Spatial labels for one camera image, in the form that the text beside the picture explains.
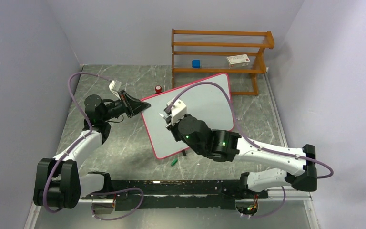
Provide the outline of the green marker cap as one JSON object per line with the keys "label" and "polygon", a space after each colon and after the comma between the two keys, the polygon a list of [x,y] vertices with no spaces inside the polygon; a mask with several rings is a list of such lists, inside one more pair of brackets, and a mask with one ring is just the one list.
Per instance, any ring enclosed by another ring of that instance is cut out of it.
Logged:
{"label": "green marker cap", "polygon": [[176,164],[177,164],[177,162],[178,162],[178,159],[176,158],[176,159],[174,159],[172,162],[171,162],[171,164],[170,164],[170,166],[175,166]]}

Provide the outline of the pink-framed whiteboard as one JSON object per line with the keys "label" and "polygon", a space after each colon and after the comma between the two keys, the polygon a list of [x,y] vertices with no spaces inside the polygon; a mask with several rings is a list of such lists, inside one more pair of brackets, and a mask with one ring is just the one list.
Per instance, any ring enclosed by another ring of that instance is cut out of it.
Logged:
{"label": "pink-framed whiteboard", "polygon": [[[211,129],[232,130],[234,120],[225,96],[217,87],[208,84],[213,82],[228,94],[230,92],[228,74],[220,73],[202,79],[200,82],[202,85],[193,87],[180,96],[187,106],[187,113],[205,121]],[[166,121],[159,116],[159,113],[166,116],[164,109],[167,103],[186,87],[188,87],[187,84],[143,99],[151,104],[151,107],[141,115],[157,159],[164,159],[188,149],[183,142],[175,141],[171,132],[166,129]]]}

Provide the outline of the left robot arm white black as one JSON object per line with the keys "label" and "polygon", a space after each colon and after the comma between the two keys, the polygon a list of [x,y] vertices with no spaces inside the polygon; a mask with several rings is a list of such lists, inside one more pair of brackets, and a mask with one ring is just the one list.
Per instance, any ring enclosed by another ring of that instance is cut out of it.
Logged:
{"label": "left robot arm white black", "polygon": [[90,172],[79,175],[83,162],[108,139],[114,118],[134,117],[151,105],[140,101],[124,90],[116,92],[118,100],[102,99],[97,94],[85,101],[84,129],[80,136],[64,151],[53,158],[43,158],[37,165],[33,203],[57,212],[74,208],[79,199],[90,194],[107,198],[113,185],[109,173]]}

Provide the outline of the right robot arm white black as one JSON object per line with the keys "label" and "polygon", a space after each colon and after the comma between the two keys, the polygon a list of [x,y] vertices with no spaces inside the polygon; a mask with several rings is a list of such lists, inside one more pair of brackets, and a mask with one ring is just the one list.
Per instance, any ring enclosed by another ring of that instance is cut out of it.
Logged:
{"label": "right robot arm white black", "polygon": [[246,161],[267,164],[271,169],[252,172],[238,185],[238,192],[248,198],[272,187],[291,186],[298,191],[317,190],[315,147],[285,148],[245,139],[239,133],[212,130],[197,118],[186,114],[177,122],[166,118],[166,129],[175,141],[184,142],[196,154],[215,162]]}

